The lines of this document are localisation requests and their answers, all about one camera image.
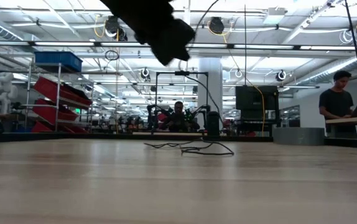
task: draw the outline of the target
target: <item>black t-shirt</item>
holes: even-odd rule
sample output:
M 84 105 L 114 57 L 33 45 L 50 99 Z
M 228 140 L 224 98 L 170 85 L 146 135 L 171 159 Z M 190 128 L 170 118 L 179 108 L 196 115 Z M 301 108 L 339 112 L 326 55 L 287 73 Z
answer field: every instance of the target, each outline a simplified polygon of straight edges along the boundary
M 354 105 L 353 98 L 351 94 L 347 91 L 335 92 L 331 89 L 324 91 L 320 95 L 319 107 L 323 106 L 327 111 L 333 115 L 343 117 L 350 115 L 350 108 Z M 326 124 L 327 132 L 331 132 L 331 126 Z M 338 125 L 336 130 L 342 133 L 352 133 L 356 132 L 355 125 Z

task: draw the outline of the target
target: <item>white column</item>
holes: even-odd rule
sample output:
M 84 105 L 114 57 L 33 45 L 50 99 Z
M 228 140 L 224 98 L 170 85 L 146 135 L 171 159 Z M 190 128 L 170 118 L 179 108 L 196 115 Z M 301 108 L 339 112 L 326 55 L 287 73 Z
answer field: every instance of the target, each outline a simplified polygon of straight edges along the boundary
M 200 58 L 199 59 L 199 72 L 209 73 L 208 89 L 211 97 L 214 99 L 218 106 L 218 110 L 211 98 L 208 97 L 208 104 L 211 111 L 220 111 L 220 116 L 223 117 L 223 68 L 221 66 L 220 58 Z M 198 80 L 206 86 L 206 76 L 198 75 Z M 198 85 L 198 107 L 206 104 L 207 92 L 204 87 Z M 198 115 L 198 124 L 203 129 L 203 117 Z

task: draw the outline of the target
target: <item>table surface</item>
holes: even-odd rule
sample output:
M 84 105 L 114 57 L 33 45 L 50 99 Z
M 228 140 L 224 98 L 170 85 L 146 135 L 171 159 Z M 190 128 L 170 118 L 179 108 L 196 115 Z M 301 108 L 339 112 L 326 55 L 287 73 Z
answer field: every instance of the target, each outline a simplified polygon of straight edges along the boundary
M 355 123 L 357 124 L 357 118 L 342 118 L 342 119 L 329 119 L 327 124 L 340 124 L 340 123 Z
M 0 223 L 357 223 L 357 149 L 224 144 L 0 143 Z

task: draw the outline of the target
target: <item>ceiling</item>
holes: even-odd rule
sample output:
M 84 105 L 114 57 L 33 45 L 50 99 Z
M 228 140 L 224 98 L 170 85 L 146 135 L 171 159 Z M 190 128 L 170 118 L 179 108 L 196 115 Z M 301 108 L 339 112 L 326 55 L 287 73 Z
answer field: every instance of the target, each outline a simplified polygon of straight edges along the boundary
M 211 11 L 205 16 L 201 24 L 207 24 L 212 16 L 222 18 L 227 32 L 226 39 L 228 43 L 233 44 L 289 44 L 289 45 L 349 45 L 344 43 L 341 38 L 344 31 L 348 28 L 348 18 L 346 9 L 342 6 L 340 0 L 334 7 L 323 11 L 315 16 L 309 26 L 303 30 L 300 29 L 296 35 L 288 38 L 296 28 L 301 25 L 313 12 L 326 4 L 327 0 L 263 0 L 263 1 L 239 1 L 239 0 L 220 0 Z M 171 2 L 174 7 L 174 16 L 183 19 L 185 22 L 195 28 L 205 10 L 214 0 L 175 0 Z M 357 23 L 357 0 L 349 0 L 352 20 Z M 53 13 L 50 8 L 55 10 L 60 18 Z M 269 8 L 284 8 L 287 12 L 284 18 L 279 22 L 279 30 L 276 30 L 274 24 L 264 24 L 263 20 Z M 112 41 L 106 35 L 102 37 L 103 22 L 111 15 L 108 8 L 100 1 L 86 0 L 0 0 L 0 26 L 21 36 L 24 40 L 29 38 L 38 38 L 42 41 L 89 41 L 94 39 L 100 42 Z M 73 28 L 76 34 L 64 24 L 67 23 Z M 124 23 L 129 41 L 135 41 L 133 31 Z M 221 36 L 213 35 L 207 28 L 199 28 L 196 42 L 223 44 Z M 219 57 L 224 70 L 224 84 L 244 83 L 243 76 L 236 76 L 236 65 L 229 52 L 225 49 L 193 49 L 190 54 L 192 58 L 188 62 L 179 63 L 174 60 L 167 67 L 156 60 L 148 48 L 120 48 L 121 59 L 119 63 L 109 62 L 105 59 L 104 53 L 112 50 L 109 47 L 42 47 L 42 50 L 65 50 L 72 51 L 79 55 L 83 60 L 83 70 L 87 72 L 99 72 L 97 75 L 88 75 L 85 78 L 93 82 L 110 83 L 101 84 L 103 89 L 97 93 L 100 97 L 100 104 L 111 104 L 107 101 L 107 93 L 125 98 L 119 102 L 121 106 L 129 107 L 128 111 L 137 110 L 137 106 L 144 108 L 151 103 L 145 100 L 146 96 L 153 94 L 149 86 L 133 88 L 131 85 L 115 85 L 114 82 L 132 83 L 143 82 L 141 72 L 147 68 L 150 73 L 151 82 L 155 81 L 156 72 L 173 72 L 178 69 L 197 70 L 198 61 L 201 57 Z M 354 56 L 354 52 L 307 52 L 295 50 L 248 50 L 247 57 L 243 50 L 232 50 L 235 61 L 242 71 L 247 71 L 247 78 L 256 85 L 279 85 L 275 80 L 275 74 L 280 70 L 290 74 L 290 78 L 306 77 L 313 70 L 328 65 L 339 59 L 346 59 Z M 28 65 L 33 55 L 17 47 L 0 47 L 0 55 L 13 59 L 17 62 Z M 27 68 L 0 57 L 0 69 L 18 69 Z M 123 75 L 104 74 L 106 72 L 121 72 Z M 71 82 L 72 77 L 65 77 L 66 82 Z M 174 75 L 163 75 L 159 77 L 162 83 L 188 83 L 194 85 L 191 80 Z M 297 90 L 286 91 L 285 94 L 290 97 Z M 191 95 L 192 86 L 165 86 L 160 87 L 158 93 L 161 95 Z M 223 94 L 226 97 L 234 95 L 232 86 L 223 87 Z M 196 100 L 177 97 L 164 97 L 165 104 L 173 104 L 173 99 L 183 100 L 186 106 L 196 106 Z M 234 107 L 234 101 L 223 102 L 226 110 Z

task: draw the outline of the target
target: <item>person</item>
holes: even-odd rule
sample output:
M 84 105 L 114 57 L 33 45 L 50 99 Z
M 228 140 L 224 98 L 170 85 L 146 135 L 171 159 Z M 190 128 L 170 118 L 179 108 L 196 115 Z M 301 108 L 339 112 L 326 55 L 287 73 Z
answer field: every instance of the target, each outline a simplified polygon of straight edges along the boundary
M 325 117 L 325 120 L 351 117 L 353 98 L 349 92 L 344 90 L 350 77 L 351 73 L 349 72 L 336 72 L 333 76 L 334 86 L 320 95 L 320 114 Z M 356 127 L 352 124 L 335 126 L 326 124 L 326 129 L 330 138 L 357 139 Z
M 198 130 L 199 124 L 195 121 L 186 121 L 183 113 L 184 104 L 178 101 L 174 104 L 174 113 L 167 117 L 160 129 L 169 129 L 171 132 L 187 132 Z

